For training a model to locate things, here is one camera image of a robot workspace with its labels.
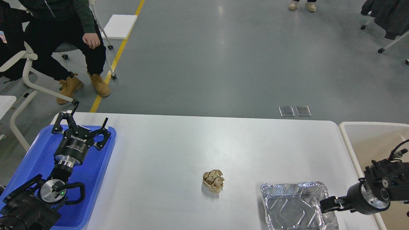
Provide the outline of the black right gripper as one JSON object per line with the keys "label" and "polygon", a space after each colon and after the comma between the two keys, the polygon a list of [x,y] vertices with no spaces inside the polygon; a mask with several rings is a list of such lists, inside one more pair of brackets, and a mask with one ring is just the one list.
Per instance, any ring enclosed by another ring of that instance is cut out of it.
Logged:
{"label": "black right gripper", "polygon": [[373,215],[389,208],[390,202],[376,198],[371,189],[367,189],[366,184],[361,182],[351,186],[346,196],[331,196],[320,200],[320,210],[323,214],[331,211],[350,211]]}

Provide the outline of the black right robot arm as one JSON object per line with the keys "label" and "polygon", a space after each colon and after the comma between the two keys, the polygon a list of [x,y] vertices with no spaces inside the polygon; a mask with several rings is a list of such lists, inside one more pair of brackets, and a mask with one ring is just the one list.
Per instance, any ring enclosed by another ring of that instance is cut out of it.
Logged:
{"label": "black right robot arm", "polygon": [[364,170],[364,177],[351,186],[343,197],[331,196],[320,201],[322,213],[331,211],[359,212],[373,215],[389,209],[392,201],[404,204],[409,199],[409,163],[401,160],[408,149],[398,144],[387,159],[371,161]]}

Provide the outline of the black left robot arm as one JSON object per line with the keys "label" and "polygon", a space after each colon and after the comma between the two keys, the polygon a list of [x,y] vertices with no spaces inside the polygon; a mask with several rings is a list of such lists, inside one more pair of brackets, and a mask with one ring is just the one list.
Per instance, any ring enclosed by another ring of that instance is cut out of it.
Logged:
{"label": "black left robot arm", "polygon": [[30,147],[1,200],[2,230],[81,229],[90,217],[116,132],[60,112]]}

